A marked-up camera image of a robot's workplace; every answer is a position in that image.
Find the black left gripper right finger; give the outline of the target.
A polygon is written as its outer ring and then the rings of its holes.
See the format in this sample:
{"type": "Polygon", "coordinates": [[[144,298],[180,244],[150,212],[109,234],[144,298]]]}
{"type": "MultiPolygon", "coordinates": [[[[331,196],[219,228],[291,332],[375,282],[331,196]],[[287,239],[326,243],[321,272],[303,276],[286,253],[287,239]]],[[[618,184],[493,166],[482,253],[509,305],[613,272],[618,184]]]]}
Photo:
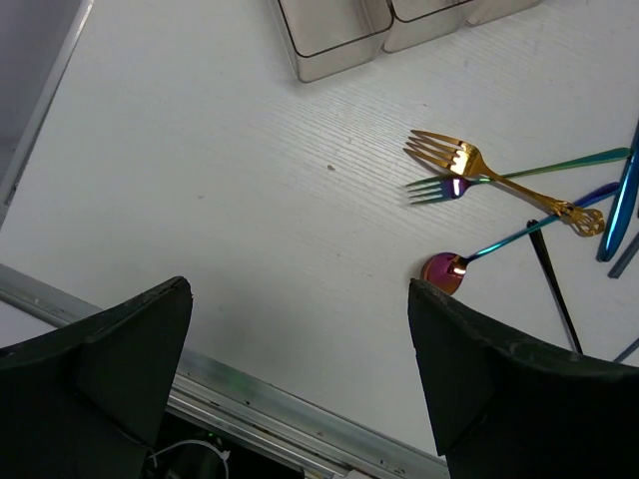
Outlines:
{"type": "Polygon", "coordinates": [[[547,343],[410,283],[408,323],[453,478],[634,478],[638,370],[547,343]]]}

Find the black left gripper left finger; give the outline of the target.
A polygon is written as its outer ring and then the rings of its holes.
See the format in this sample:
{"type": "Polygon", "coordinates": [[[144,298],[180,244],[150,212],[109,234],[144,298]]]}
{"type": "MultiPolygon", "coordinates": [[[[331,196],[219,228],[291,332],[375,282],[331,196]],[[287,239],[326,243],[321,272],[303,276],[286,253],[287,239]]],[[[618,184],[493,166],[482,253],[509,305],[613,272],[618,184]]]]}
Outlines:
{"type": "Polygon", "coordinates": [[[1,350],[4,478],[136,478],[157,440],[193,309],[173,277],[1,350]]]}

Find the iridescent purple spoon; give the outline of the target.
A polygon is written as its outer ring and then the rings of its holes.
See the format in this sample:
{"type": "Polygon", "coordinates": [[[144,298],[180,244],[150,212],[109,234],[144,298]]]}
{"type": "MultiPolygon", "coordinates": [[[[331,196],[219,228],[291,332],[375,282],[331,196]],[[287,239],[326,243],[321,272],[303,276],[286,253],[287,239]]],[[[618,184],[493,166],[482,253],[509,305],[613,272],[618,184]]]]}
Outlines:
{"type": "MultiPolygon", "coordinates": [[[[616,194],[619,183],[606,184],[576,202],[577,207],[590,207],[616,194]]],[[[441,252],[428,259],[423,265],[420,278],[436,286],[447,294],[454,294],[460,287],[471,262],[487,256],[498,249],[505,247],[514,241],[535,234],[543,227],[559,221],[559,217],[553,215],[541,221],[533,221],[525,229],[520,230],[470,256],[463,256],[454,252],[441,252]]]]}

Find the black spoon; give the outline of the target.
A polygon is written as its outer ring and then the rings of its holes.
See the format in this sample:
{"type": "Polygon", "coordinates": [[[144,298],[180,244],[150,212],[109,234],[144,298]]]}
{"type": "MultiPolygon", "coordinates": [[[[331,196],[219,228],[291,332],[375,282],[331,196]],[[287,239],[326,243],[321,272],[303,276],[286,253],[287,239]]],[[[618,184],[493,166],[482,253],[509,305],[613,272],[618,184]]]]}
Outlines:
{"type": "Polygon", "coordinates": [[[562,294],[548,249],[541,230],[536,230],[529,234],[530,241],[536,253],[538,262],[545,275],[554,302],[558,308],[560,319],[568,336],[571,349],[579,354],[583,353],[581,341],[578,337],[575,325],[570,316],[567,304],[562,294]]]}

